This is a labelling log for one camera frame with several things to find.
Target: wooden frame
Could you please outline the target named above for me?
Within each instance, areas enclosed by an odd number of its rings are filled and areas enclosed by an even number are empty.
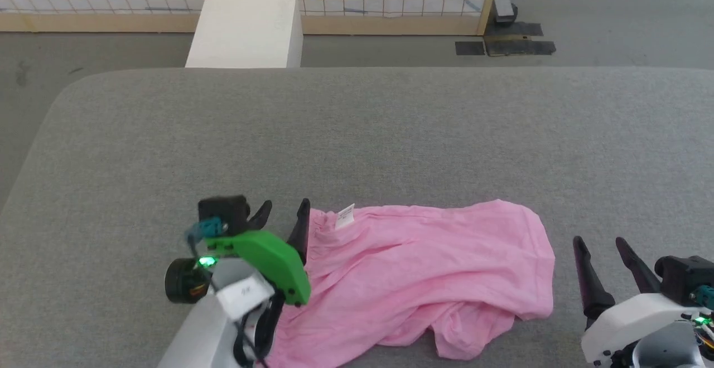
[[[478,35],[489,23],[493,0],[480,17],[303,16],[306,35]],[[199,14],[0,14],[0,32],[194,32]]]

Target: white pedestal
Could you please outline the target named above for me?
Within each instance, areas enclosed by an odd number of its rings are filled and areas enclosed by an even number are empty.
[[[206,0],[186,67],[299,67],[298,0]]]

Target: gray cushioned surface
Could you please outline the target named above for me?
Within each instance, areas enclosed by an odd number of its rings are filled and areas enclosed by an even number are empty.
[[[425,335],[350,366],[584,366],[571,239],[605,286],[615,251],[712,258],[714,73],[684,69],[120,71],[51,107],[0,216],[0,366],[153,367],[189,310],[163,296],[196,203],[270,198],[287,234],[322,210],[502,198],[541,216],[555,313],[474,361]]]

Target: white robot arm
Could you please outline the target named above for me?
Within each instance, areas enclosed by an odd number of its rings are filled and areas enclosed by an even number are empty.
[[[199,202],[199,222],[185,235],[193,257],[174,260],[164,278],[171,302],[195,306],[159,368],[269,368],[283,305],[301,307],[311,294],[304,271],[310,201],[302,201],[287,241],[262,230],[271,205],[248,220],[243,196]],[[196,250],[202,239],[204,256]]]
[[[615,240],[642,294],[615,304],[592,268],[582,238],[574,238],[583,313],[581,347],[594,366],[714,367],[714,264],[698,256],[665,256],[655,271],[622,238]]]

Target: white sticker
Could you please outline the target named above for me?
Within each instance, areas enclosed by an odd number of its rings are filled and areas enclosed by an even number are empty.
[[[225,313],[231,320],[238,320],[243,315],[258,307],[275,294],[275,290],[263,277],[255,273],[247,279],[225,286],[217,293]]]
[[[339,211],[339,213],[337,213],[337,222],[335,223],[335,229],[341,229],[342,227],[355,221],[355,216],[353,215],[354,210],[355,205],[352,204],[350,206],[347,206],[347,208],[344,208],[343,210]]]

